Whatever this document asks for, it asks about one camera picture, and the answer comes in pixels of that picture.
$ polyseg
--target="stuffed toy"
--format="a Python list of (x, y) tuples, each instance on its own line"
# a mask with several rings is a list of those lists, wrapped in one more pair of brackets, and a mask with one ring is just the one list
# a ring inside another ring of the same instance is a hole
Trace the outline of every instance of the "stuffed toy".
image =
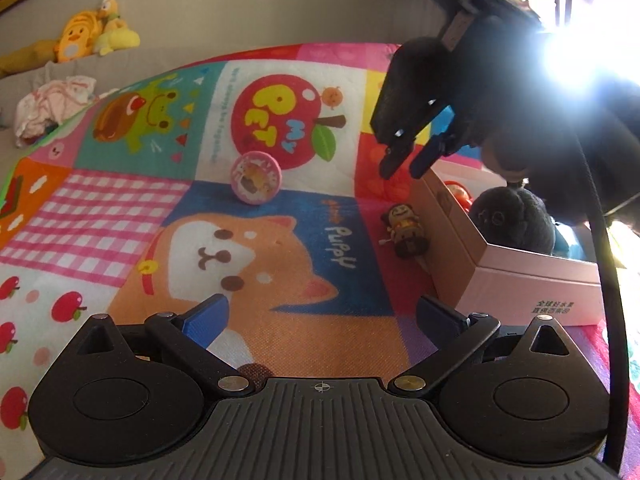
[(65, 25), (55, 49), (58, 63), (90, 56), (94, 42), (102, 34), (102, 22), (94, 10), (78, 12)]
[(103, 0), (97, 15), (104, 22), (104, 32), (95, 41), (95, 54), (106, 56), (114, 50), (140, 46), (140, 36), (119, 15), (117, 0)]
[(478, 196), (469, 218), (493, 245), (551, 254), (556, 226), (545, 204), (523, 187), (494, 187)]
[(418, 216), (407, 204), (395, 204), (381, 216), (390, 234), (389, 240), (380, 240), (380, 244), (393, 242), (396, 255), (400, 258), (413, 258), (424, 254), (429, 241)]
[(109, 32), (116, 28), (129, 28), (127, 22), (121, 19), (118, 13), (117, 0), (103, 0), (98, 9), (98, 18), (104, 23), (104, 31)]
[(40, 40), (6, 56), (0, 56), (0, 79), (11, 74), (35, 70), (45, 66), (49, 61), (55, 61), (57, 44), (58, 40)]

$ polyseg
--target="frog cartoon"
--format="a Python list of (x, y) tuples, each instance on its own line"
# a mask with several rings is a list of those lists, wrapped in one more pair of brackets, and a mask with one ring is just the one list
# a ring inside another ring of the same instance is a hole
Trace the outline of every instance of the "frog cartoon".
[(178, 92), (159, 86), (176, 77), (177, 74), (170, 74), (153, 80), (144, 88), (118, 95), (95, 120), (94, 139), (98, 142), (116, 142), (124, 138), (129, 153), (137, 153), (142, 148), (141, 136), (170, 131), (174, 120), (167, 108), (169, 103), (178, 98)]

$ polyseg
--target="bee figurine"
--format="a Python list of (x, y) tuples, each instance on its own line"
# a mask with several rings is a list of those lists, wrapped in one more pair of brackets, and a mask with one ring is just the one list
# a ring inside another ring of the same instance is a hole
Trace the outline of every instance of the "bee figurine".
[(382, 221), (386, 224), (390, 239), (380, 240), (380, 243), (393, 242), (398, 257), (420, 256), (429, 248), (429, 241), (424, 235), (424, 229), (414, 210), (407, 204), (392, 206), (382, 215)]

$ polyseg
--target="pink gingham pattern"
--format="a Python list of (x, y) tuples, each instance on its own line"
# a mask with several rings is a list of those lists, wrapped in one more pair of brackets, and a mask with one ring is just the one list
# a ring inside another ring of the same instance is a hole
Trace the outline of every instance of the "pink gingham pattern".
[(189, 185), (74, 171), (0, 251), (0, 263), (120, 287)]

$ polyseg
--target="duck plush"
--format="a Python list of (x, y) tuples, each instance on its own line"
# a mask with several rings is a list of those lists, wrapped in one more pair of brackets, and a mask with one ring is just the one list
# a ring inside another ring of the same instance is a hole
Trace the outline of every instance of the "duck plush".
[(102, 21), (94, 10), (78, 12), (67, 22), (60, 41), (54, 47), (58, 63), (90, 56), (102, 30)]
[(118, 13), (117, 0), (103, 0), (97, 15), (104, 22), (104, 31), (95, 41), (95, 54), (106, 56), (114, 50), (140, 46), (140, 36), (130, 30)]

